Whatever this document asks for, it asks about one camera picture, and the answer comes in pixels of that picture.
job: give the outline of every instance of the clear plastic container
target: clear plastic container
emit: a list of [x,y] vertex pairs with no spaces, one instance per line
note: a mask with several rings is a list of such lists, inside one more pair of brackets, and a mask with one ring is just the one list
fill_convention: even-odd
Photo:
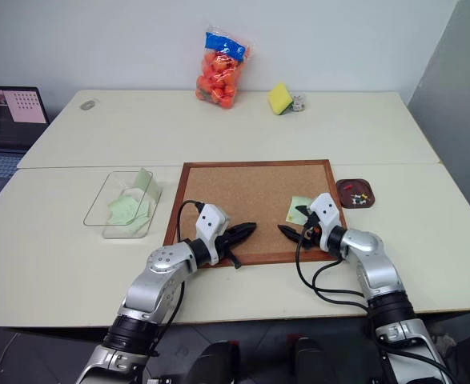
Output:
[[100,231],[104,238],[142,238],[161,193],[153,174],[143,168],[111,172],[83,224]]

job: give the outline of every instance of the laptop screen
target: laptop screen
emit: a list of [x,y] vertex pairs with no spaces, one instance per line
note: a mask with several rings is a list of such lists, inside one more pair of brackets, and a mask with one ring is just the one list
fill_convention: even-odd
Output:
[[0,87],[0,150],[29,150],[47,127],[37,88]]

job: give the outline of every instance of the blue label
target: blue label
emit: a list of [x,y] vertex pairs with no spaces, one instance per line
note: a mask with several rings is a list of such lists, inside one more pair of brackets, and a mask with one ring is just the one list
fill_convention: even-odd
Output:
[[238,60],[239,62],[243,60],[243,56],[245,55],[245,46],[241,46],[230,38],[218,36],[210,32],[206,32],[206,44],[204,47],[209,50],[217,50],[218,52],[222,52],[223,54],[226,54],[230,58]]

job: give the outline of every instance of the wooden frame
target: wooden frame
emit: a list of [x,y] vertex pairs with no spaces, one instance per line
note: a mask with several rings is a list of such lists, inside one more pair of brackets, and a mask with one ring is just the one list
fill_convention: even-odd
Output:
[[[335,200],[336,205],[339,207],[340,220],[344,226],[346,226],[345,219],[343,217],[343,211],[341,210],[340,200],[335,187],[335,180],[331,170],[331,164],[328,160],[299,160],[299,161],[274,161],[274,162],[186,162],[183,164],[183,170],[179,179],[178,190],[176,192],[174,205],[171,211],[171,218],[167,227],[167,232],[164,238],[164,245],[170,245],[175,242],[176,225],[178,221],[178,210],[181,206],[187,190],[187,183],[194,168],[219,168],[219,167],[249,167],[249,166],[323,166],[325,171],[325,177],[327,179],[327,186],[332,198]],[[239,260],[244,265],[251,264],[268,264],[277,262],[294,262],[294,252],[283,252],[279,254],[252,254],[244,257],[243,255],[237,255]],[[327,253],[319,250],[318,252],[303,252],[301,255],[301,261],[319,261],[319,260],[332,260],[333,258]],[[228,260],[222,260],[218,266],[229,266]]]

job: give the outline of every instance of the black cable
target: black cable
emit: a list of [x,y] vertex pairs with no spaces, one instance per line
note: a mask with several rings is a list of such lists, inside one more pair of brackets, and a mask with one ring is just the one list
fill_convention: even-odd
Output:
[[389,354],[396,354],[398,356],[403,356],[405,358],[413,358],[413,359],[419,360],[421,362],[426,362],[427,364],[430,364],[431,366],[434,366],[435,368],[437,368],[438,370],[440,370],[441,372],[446,374],[448,376],[448,378],[450,379],[450,381],[452,382],[452,384],[458,384],[458,381],[457,381],[457,378],[455,377],[455,375],[452,372],[450,372],[448,370],[448,368],[446,366],[444,366],[443,364],[439,364],[438,362],[432,360],[431,358],[426,358],[426,357],[424,357],[420,354],[412,354],[410,352],[405,352],[403,350],[397,350],[397,349],[395,349],[391,346],[386,346],[383,343],[379,342],[379,340],[376,338],[375,332],[372,332],[372,333],[374,334],[373,341],[384,352],[387,352]]
[[181,212],[183,211],[183,208],[185,207],[186,204],[195,204],[197,201],[195,200],[185,200],[184,202],[181,203],[181,206],[179,206],[178,209],[178,222],[176,224],[176,238],[178,239],[178,242],[181,242]]
[[149,356],[149,357],[153,356],[153,353],[156,350],[156,346],[159,344],[160,340],[162,340],[163,335],[171,327],[171,324],[174,321],[174,318],[176,317],[176,314],[178,314],[178,310],[179,310],[179,307],[181,306],[181,302],[183,301],[184,294],[185,294],[185,282],[182,282],[181,283],[181,290],[179,291],[179,299],[178,299],[178,302],[176,303],[176,307],[172,311],[172,314],[169,317],[169,320],[167,321],[165,326],[163,326],[162,330],[158,333],[158,336],[156,337],[156,339],[151,344],[151,347],[149,348],[149,351],[147,352],[147,356]]
[[337,266],[338,264],[340,264],[341,259],[338,259],[337,261],[332,262],[331,264],[328,264],[328,265],[323,266],[322,268],[318,269],[316,271],[314,277],[313,277],[312,284],[310,284],[306,280],[306,278],[304,277],[304,275],[302,273],[302,270],[300,269],[300,250],[301,250],[301,247],[302,247],[302,243],[303,243],[306,231],[307,231],[307,227],[304,227],[303,230],[302,230],[302,233],[300,234],[300,239],[299,239],[299,242],[297,243],[297,248],[295,250],[295,266],[297,268],[297,273],[299,274],[300,280],[302,280],[302,282],[308,288],[312,289],[315,292],[315,294],[319,298],[324,300],[325,302],[330,302],[331,304],[340,304],[340,305],[344,305],[344,306],[357,306],[358,308],[361,308],[365,312],[368,312],[368,308],[366,306],[364,306],[363,304],[360,304],[358,302],[350,302],[350,301],[344,301],[344,300],[334,300],[332,298],[327,298],[327,297],[325,297],[324,295],[322,295],[320,293],[320,292],[324,292],[324,293],[329,293],[329,294],[355,294],[357,296],[363,297],[363,294],[361,294],[360,292],[357,292],[357,291],[354,291],[354,290],[329,290],[329,289],[320,288],[320,287],[316,286],[315,283],[316,283],[316,279],[318,278],[319,274],[322,271],[326,270],[327,268],[332,268],[333,266]]

